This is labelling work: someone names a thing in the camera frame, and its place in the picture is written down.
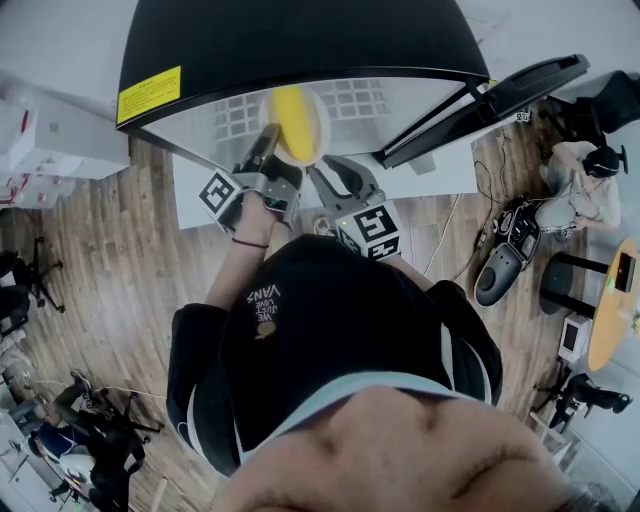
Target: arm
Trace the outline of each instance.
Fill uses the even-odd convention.
[[[618,226],[613,226],[607,222],[603,222],[600,220],[590,220],[580,216],[576,217],[575,222],[578,229],[593,228],[599,229],[601,231],[615,231],[616,229],[618,229]]]
[[[252,192],[245,195],[242,217],[234,238],[257,245],[269,245],[276,219]],[[264,262],[266,249],[232,243],[222,267],[211,285],[205,304],[229,311],[242,290]]]

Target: black chair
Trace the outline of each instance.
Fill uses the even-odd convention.
[[[7,336],[11,332],[23,326],[28,321],[29,294],[36,298],[36,305],[41,308],[45,305],[45,298],[60,313],[64,313],[63,305],[58,305],[51,297],[44,284],[44,278],[54,269],[64,267],[61,261],[56,262],[44,271],[40,268],[38,246],[44,243],[44,238],[36,238],[33,242],[33,262],[27,264],[18,256],[17,251],[0,252],[0,278],[13,272],[16,286],[0,288],[0,319],[10,318],[12,326],[2,332]]]
[[[594,406],[612,410],[614,414],[620,414],[633,402],[633,398],[629,395],[596,387],[586,373],[569,379],[570,375],[571,370],[561,361],[555,384],[550,388],[535,388],[537,391],[549,394],[538,407],[532,409],[533,412],[539,412],[551,401],[555,402],[556,412],[551,418],[549,427],[556,428],[564,424],[560,430],[561,433],[569,428],[569,424],[581,404],[587,406],[586,418]]]
[[[96,457],[91,471],[91,503],[101,512],[129,510],[129,479],[144,464],[144,448],[137,436],[128,432],[109,432],[103,441],[103,454]],[[135,462],[125,468],[133,455]]]
[[[137,393],[131,393],[124,413],[120,414],[107,398],[107,390],[101,390],[90,397],[91,408],[97,414],[83,414],[95,427],[90,433],[89,451],[96,463],[91,471],[94,487],[89,491],[89,499],[101,512],[129,510],[129,479],[142,468],[144,445],[150,442],[149,437],[140,439],[136,430],[159,433],[164,428],[161,423],[153,428],[131,421],[131,403],[137,398]],[[125,467],[129,456],[133,456],[134,462]]]
[[[631,79],[624,71],[616,71],[605,88],[593,98],[578,98],[568,103],[549,96],[561,107],[559,117],[564,126],[548,112],[541,112],[569,142],[586,140],[596,146],[606,145],[606,133],[640,120],[640,79]]]

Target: yellow sponge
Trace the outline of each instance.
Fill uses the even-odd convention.
[[[296,85],[274,89],[273,106],[291,156],[300,162],[310,161],[313,135],[302,89]]]

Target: white table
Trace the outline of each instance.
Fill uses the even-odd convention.
[[[405,197],[427,197],[450,194],[472,194],[478,191],[472,152],[472,142],[487,132],[515,120],[507,119],[488,129],[476,132],[464,139],[444,146],[416,162],[384,169],[371,155],[355,155],[349,158],[367,166],[378,180],[387,199]],[[211,217],[201,205],[198,194],[211,179],[212,171],[186,158],[173,155],[173,179],[175,185],[176,210],[180,229],[213,224]],[[336,191],[346,193],[334,173],[327,179]],[[320,197],[311,180],[304,178],[301,188],[300,209],[322,207]]]

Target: yellow object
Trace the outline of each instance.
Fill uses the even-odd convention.
[[[632,321],[638,303],[638,289],[640,288],[639,272],[633,276],[631,290],[628,293],[615,287],[615,276],[620,267],[622,253],[635,256],[638,246],[633,238],[625,239],[618,247],[609,271],[605,278],[607,287],[600,294],[600,301],[593,316],[591,337],[589,339],[589,369],[596,371],[602,368],[611,359],[616,348],[629,332],[629,323]],[[613,280],[613,291],[609,291],[609,284]]]
[[[296,85],[274,89],[273,107],[289,154],[300,162],[310,161],[313,158],[313,135],[302,89]]]
[[[118,96],[118,124],[180,98],[180,66],[147,78]]]

